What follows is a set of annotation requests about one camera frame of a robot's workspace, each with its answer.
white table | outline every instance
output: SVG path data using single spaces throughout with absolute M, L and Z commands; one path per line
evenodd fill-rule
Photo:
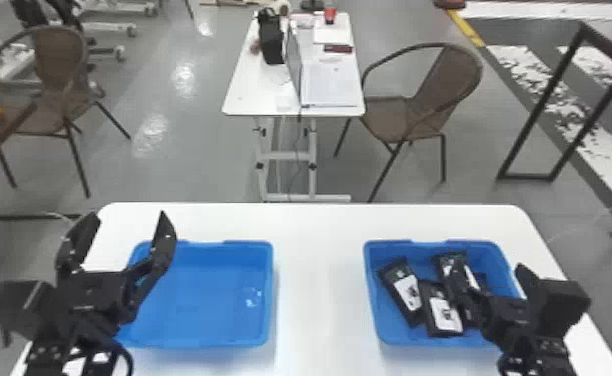
M 337 19 L 346 19 L 350 25 L 348 13 L 337 14 Z M 253 19 L 245 36 L 241 53 L 238 57 L 234 76 L 229 84 L 227 96 L 222 105 L 222 112 L 229 116 L 251 117 L 254 120 L 253 131 L 256 133 L 255 158 L 259 179 L 259 191 L 263 201 L 350 201 L 350 195 L 319 195 L 317 185 L 317 127 L 316 119 L 321 117 L 358 117 L 365 112 L 362 87 L 358 85 L 355 96 L 357 104 L 352 107 L 309 107 L 301 110 L 305 121 L 304 128 L 308 130 L 308 151 L 272 150 L 271 140 L 274 129 L 274 119 L 280 118 L 278 127 L 286 123 L 286 118 L 297 117 L 300 104 L 294 85 L 290 81 L 289 72 L 284 64 L 268 65 L 261 54 L 252 54 L 250 45 L 257 39 L 259 25 Z M 283 30 L 287 30 L 287 20 L 283 20 Z M 331 54 L 323 51 L 323 45 L 313 44 L 313 31 L 299 29 L 299 47 L 304 63 L 317 63 L 323 59 L 340 59 L 341 66 L 354 71 L 359 77 L 355 49 L 351 54 Z M 309 165 L 308 194 L 269 193 L 266 179 L 271 161 L 297 161 Z M 278 189 L 280 190 L 280 173 L 276 168 Z
M 391 347 L 374 331 L 362 247 L 370 239 L 486 239 L 510 265 L 565 278 L 528 216 L 514 206 L 116 203 L 84 264 L 123 268 L 152 237 L 160 210 L 179 239 L 267 240 L 274 247 L 276 296 L 269 342 L 245 350 L 129 349 L 136 376 L 496 376 L 491 349 Z M 589 316 L 566 338 L 579 376 L 612 376 L 612 353 Z M 12 372 L 23 375 L 24 350 Z M 71 376 L 79 374 L 71 369 Z M 120 361 L 115 375 L 125 374 Z

wicker chair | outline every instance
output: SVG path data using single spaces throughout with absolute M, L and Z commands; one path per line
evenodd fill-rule
M 362 88 L 369 74 L 379 66 L 406 53 L 440 48 L 437 59 L 413 97 L 365 97 L 367 112 L 360 118 L 369 132 L 390 152 L 383 172 L 367 202 L 372 202 L 395 162 L 402 146 L 425 138 L 440 138 L 441 181 L 446 180 L 446 136 L 441 129 L 460 101 L 481 81 L 481 61 L 469 50 L 450 43 L 421 43 L 403 48 L 373 64 L 362 74 Z M 338 156 L 352 118 L 346 121 L 334 151 Z
M 0 54 L 12 43 L 24 38 L 30 38 L 32 41 L 35 51 L 35 73 L 42 82 L 42 90 L 34 96 L 37 109 L 15 133 L 68 140 L 84 194 L 88 198 L 91 196 L 89 185 L 71 129 L 79 133 L 82 131 L 73 121 L 95 105 L 124 137 L 131 139 L 131 136 L 97 100 L 97 95 L 90 89 L 87 76 L 89 56 L 87 42 L 80 33 L 62 26 L 25 29 L 6 40 L 0 46 Z M 3 163 L 2 153 L 0 157 L 1 164 L 6 166 L 6 163 Z

empty blue tray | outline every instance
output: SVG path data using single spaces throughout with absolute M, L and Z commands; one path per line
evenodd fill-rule
M 410 328 L 377 271 L 401 256 L 406 256 L 419 279 L 438 281 L 431 257 L 449 251 L 465 251 L 473 272 L 485 273 L 491 292 L 518 297 L 509 264 L 494 243 L 449 240 L 442 243 L 416 243 L 410 240 L 369 241 L 364 245 L 364 265 L 376 334 L 390 345 L 408 346 L 483 346 L 490 345 L 477 329 L 467 329 L 463 336 L 431 338 L 425 325 Z
M 149 248 L 136 246 L 129 264 Z M 259 346 L 268 338 L 272 300 L 271 244 L 179 241 L 168 272 L 116 339 L 129 347 Z

gray floor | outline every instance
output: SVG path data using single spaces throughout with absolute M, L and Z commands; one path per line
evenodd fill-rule
M 340 0 L 339 7 L 351 13 L 362 68 L 418 42 L 470 46 L 448 16 L 428 1 Z M 80 119 L 85 133 L 79 145 L 92 198 L 84 199 L 64 142 L 13 137 L 4 150 L 20 188 L 10 189 L 0 174 L 2 212 L 83 212 L 113 201 L 258 201 L 250 124 L 220 112 L 251 10 L 201 7 L 192 22 L 179 0 L 166 8 L 155 19 L 129 18 L 140 27 L 136 39 L 100 35 L 102 44 L 121 43 L 128 49 L 126 63 L 99 62 L 93 78 L 108 91 L 106 104 L 133 140 L 124 140 L 93 110 Z M 9 6 L 0 5 L 0 36 L 17 30 Z M 402 78 L 429 63 L 429 56 L 414 56 L 393 64 L 370 87 L 377 94 L 410 92 L 417 82 Z M 438 184 L 436 140 L 418 142 L 401 155 L 378 201 L 510 203 L 524 208 L 546 239 L 565 233 L 550 248 L 567 275 L 593 297 L 591 315 L 612 348 L 612 219 L 605 215 L 593 220 L 603 205 L 571 166 L 551 185 L 494 180 L 526 117 L 525 108 L 485 65 L 481 85 L 445 129 L 448 181 Z M 363 201 L 388 155 L 354 124 L 341 155 L 333 159 L 342 121 L 320 123 L 318 189 L 351 193 L 355 201 Z M 281 143 L 290 145 L 293 136 L 287 132 Z M 548 168 L 558 155 L 538 129 L 515 169 Z M 301 175 L 294 192 L 305 188 Z M 65 229 L 63 221 L 1 223 L 3 277 L 51 279 L 53 254 Z M 23 343 L 0 346 L 0 375 L 8 374 Z

white floor marking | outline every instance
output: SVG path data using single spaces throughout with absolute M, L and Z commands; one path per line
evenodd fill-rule
M 462 18 L 612 20 L 612 4 L 468 1 Z
M 551 70 L 527 46 L 488 46 L 500 64 L 509 69 L 516 83 L 537 101 Z M 591 108 L 560 83 L 547 104 L 546 113 L 555 116 L 555 125 L 567 141 L 581 128 Z M 612 133 L 596 126 L 577 152 L 612 191 Z
M 567 47 L 558 47 L 561 53 Z M 595 47 L 580 47 L 572 59 L 572 64 L 578 66 L 589 75 L 598 85 L 607 88 L 612 84 L 612 59 Z

